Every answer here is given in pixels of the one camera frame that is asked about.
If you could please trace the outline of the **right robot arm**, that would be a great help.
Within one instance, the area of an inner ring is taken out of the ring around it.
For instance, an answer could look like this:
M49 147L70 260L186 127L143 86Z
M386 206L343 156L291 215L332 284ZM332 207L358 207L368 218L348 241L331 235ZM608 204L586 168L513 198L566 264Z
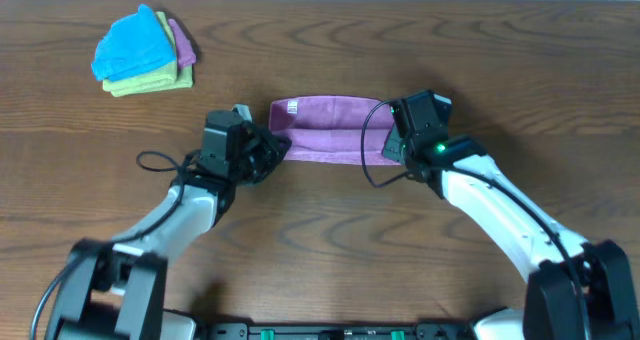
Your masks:
M476 339L639 339L631 267L613 241L590 243L520 191L477 141L452 136L452 103L431 91L391 100L383 155L469 216L526 283L521 310L475 320Z

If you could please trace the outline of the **purple microfiber cloth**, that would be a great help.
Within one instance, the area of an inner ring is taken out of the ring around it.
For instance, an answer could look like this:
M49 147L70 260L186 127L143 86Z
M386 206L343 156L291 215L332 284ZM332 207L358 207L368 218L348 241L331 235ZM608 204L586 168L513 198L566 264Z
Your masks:
M393 166L382 150L394 120L389 108L378 104L340 95L277 100L270 105L268 127L291 140L287 161Z

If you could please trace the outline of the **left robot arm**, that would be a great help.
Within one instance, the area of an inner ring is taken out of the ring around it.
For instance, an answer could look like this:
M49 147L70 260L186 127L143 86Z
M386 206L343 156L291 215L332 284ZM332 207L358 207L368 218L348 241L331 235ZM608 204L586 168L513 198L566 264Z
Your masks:
M46 338L205 338L193 316L165 309L168 269L228 211L237 188L265 180L290 146L238 109L209 112L201 147L169 162L175 177L156 208L108 241L73 246L37 308L55 300Z

